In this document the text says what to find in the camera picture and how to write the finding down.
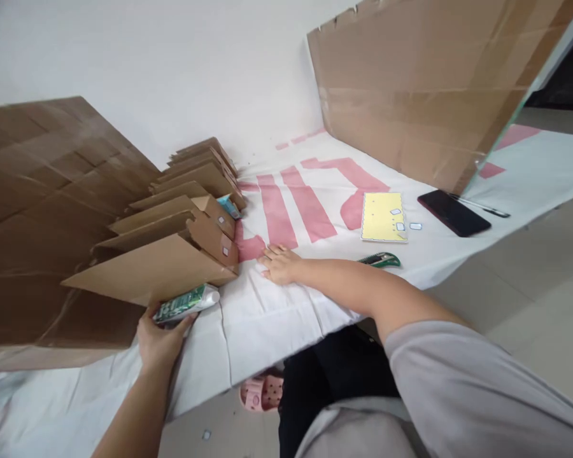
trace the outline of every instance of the hand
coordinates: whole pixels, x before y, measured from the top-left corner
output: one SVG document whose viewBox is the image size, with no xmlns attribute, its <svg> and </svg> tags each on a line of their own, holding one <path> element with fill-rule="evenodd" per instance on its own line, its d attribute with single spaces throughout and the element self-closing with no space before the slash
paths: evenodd
<svg viewBox="0 0 573 458">
<path fill-rule="evenodd" d="M 186 330 L 193 325 L 197 314 L 186 316 L 172 330 L 163 330 L 153 321 L 153 315 L 160 304 L 148 307 L 145 314 L 138 321 L 138 342 L 140 356 L 142 357 L 142 370 L 140 373 L 150 373 L 172 370 L 174 362 L 183 347 Z"/>
<path fill-rule="evenodd" d="M 297 264 L 302 259 L 284 245 L 269 245 L 263 250 L 265 256 L 259 258 L 261 264 L 267 267 L 262 275 L 276 284 L 286 285 L 293 283 Z"/>
</svg>

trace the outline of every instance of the pink slipper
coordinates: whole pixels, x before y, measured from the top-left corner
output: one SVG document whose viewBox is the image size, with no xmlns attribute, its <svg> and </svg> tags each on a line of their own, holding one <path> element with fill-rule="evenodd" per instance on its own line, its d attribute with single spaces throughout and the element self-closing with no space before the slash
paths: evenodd
<svg viewBox="0 0 573 458">
<path fill-rule="evenodd" d="M 282 383 L 282 378 L 273 375 L 249 378 L 240 385 L 240 402 L 251 412 L 276 410 L 282 398 Z"/>
</svg>

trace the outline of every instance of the yellow card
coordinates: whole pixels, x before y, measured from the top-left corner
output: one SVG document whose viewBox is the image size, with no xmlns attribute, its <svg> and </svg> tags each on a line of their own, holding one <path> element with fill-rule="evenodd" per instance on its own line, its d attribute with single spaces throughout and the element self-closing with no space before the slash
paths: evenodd
<svg viewBox="0 0 573 458">
<path fill-rule="evenodd" d="M 361 239 L 407 242 L 401 193 L 365 193 Z"/>
</svg>

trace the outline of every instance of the gray shirt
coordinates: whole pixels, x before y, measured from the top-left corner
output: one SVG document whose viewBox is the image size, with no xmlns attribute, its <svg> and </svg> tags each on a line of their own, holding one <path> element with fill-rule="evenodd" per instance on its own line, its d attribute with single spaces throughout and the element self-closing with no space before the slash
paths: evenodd
<svg viewBox="0 0 573 458">
<path fill-rule="evenodd" d="M 297 458 L 573 457 L 573 402 L 475 331 L 409 324 L 385 350 L 405 408 L 388 398 L 326 407 Z"/>
</svg>

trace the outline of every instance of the black pants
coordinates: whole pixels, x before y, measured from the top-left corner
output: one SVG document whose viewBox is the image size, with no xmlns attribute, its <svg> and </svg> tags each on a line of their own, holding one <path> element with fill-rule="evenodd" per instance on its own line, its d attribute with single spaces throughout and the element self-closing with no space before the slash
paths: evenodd
<svg viewBox="0 0 573 458">
<path fill-rule="evenodd" d="M 278 407 L 280 458 L 293 458 L 318 413 L 362 396 L 399 397 L 384 349 L 357 326 L 348 326 L 285 360 Z"/>
</svg>

